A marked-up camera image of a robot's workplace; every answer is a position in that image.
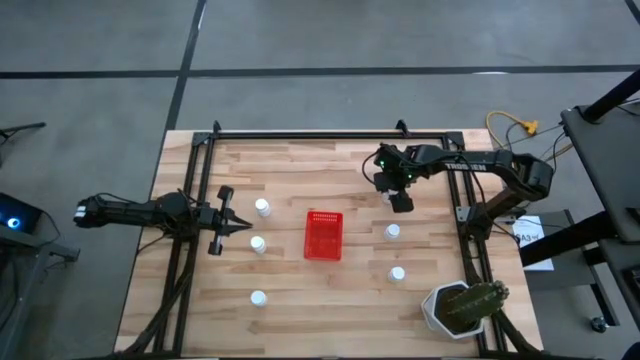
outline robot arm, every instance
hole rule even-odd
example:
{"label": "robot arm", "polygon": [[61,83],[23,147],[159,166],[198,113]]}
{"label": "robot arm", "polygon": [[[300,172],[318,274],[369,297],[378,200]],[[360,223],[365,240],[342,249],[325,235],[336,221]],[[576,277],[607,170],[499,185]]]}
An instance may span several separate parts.
{"label": "robot arm", "polygon": [[491,221],[522,201],[547,197],[553,177],[547,163],[530,154],[516,155],[507,150],[447,151],[434,145],[416,145],[400,151],[395,145],[380,144],[374,164],[382,170],[373,177],[376,190],[392,193],[389,198],[397,213],[413,210],[406,189],[419,177],[428,179],[445,170],[494,173],[507,188],[482,210],[486,211],[482,216]]}
{"label": "robot arm", "polygon": [[220,209],[211,208],[209,203],[193,206],[195,201],[180,190],[146,203],[107,200],[104,195],[108,194],[97,194],[78,203],[73,218],[78,227],[94,228],[106,224],[149,226],[159,228],[172,238],[189,238],[198,230],[211,230],[215,231],[214,241],[209,247],[211,255],[222,252],[221,237],[252,227],[229,208],[233,189],[228,186],[222,186],[218,192],[218,198],[222,200]]}

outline red plastic basket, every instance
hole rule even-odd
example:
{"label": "red plastic basket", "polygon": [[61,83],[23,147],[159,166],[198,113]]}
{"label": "red plastic basket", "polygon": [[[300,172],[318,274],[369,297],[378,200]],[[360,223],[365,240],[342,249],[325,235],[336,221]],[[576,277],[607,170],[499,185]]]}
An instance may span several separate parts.
{"label": "red plastic basket", "polygon": [[342,214],[309,211],[304,257],[309,260],[332,261],[342,258]]}

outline white pot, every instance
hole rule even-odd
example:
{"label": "white pot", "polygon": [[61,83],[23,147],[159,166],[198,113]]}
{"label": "white pot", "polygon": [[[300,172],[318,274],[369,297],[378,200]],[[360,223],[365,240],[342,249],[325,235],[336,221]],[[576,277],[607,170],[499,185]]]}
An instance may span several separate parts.
{"label": "white pot", "polygon": [[429,329],[438,331],[444,335],[449,336],[454,340],[464,339],[476,334],[479,334],[484,331],[484,322],[479,321],[478,325],[475,329],[468,331],[466,333],[454,334],[446,326],[444,326],[440,320],[435,316],[436,313],[436,299],[438,298],[438,293],[446,288],[452,286],[464,286],[465,288],[469,288],[469,285],[462,280],[454,281],[450,284],[438,286],[437,288],[431,290],[431,293],[427,298],[422,302],[422,313],[424,314],[424,318],[427,320],[427,325],[429,325]]}

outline wooden table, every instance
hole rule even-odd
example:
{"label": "wooden table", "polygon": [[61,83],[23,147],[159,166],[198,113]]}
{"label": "wooden table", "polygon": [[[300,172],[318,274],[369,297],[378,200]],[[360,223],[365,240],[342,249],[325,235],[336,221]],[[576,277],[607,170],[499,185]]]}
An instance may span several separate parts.
{"label": "wooden table", "polygon": [[[468,150],[491,149],[485,130],[463,133]],[[167,134],[153,197],[182,187],[192,134]],[[428,140],[385,142],[401,146],[437,144]],[[213,234],[201,233],[183,355],[477,355],[473,338],[453,341],[430,331],[420,310],[420,303],[432,288],[464,279],[446,175],[441,173],[412,185],[409,193],[415,210],[394,214],[360,171],[362,161],[379,143],[216,141],[208,200],[219,206],[215,198],[219,186],[232,186],[232,208],[253,223],[254,229],[225,239],[219,257],[207,254]],[[374,168],[371,162],[366,167],[369,174]],[[501,190],[498,177],[478,177],[488,198]],[[267,218],[259,217],[254,208],[255,200],[261,197],[272,207]],[[305,219],[310,209],[344,214],[340,262],[304,259]],[[389,242],[384,240],[383,231],[391,223],[400,225],[401,235]],[[158,235],[158,230],[145,230],[140,246]],[[255,235],[266,240],[267,251],[262,256],[249,247],[249,239]],[[515,243],[508,236],[493,234],[487,247],[494,278],[504,281],[511,292],[506,313],[527,340],[541,348]],[[129,345],[157,310],[170,248],[170,240],[161,241],[138,256],[116,349]],[[405,268],[405,281],[387,281],[387,273],[394,266]],[[249,296],[257,289],[268,296],[265,308],[250,303]],[[172,330],[170,322],[168,338],[172,338]],[[491,331],[486,333],[492,348]]]}

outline blue light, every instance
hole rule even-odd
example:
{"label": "blue light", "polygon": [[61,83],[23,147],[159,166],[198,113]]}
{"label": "blue light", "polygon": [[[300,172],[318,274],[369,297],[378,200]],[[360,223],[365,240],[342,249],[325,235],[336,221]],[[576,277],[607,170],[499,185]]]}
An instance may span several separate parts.
{"label": "blue light", "polygon": [[17,229],[20,226],[20,219],[11,218],[7,220],[7,226],[9,226],[10,229]]}

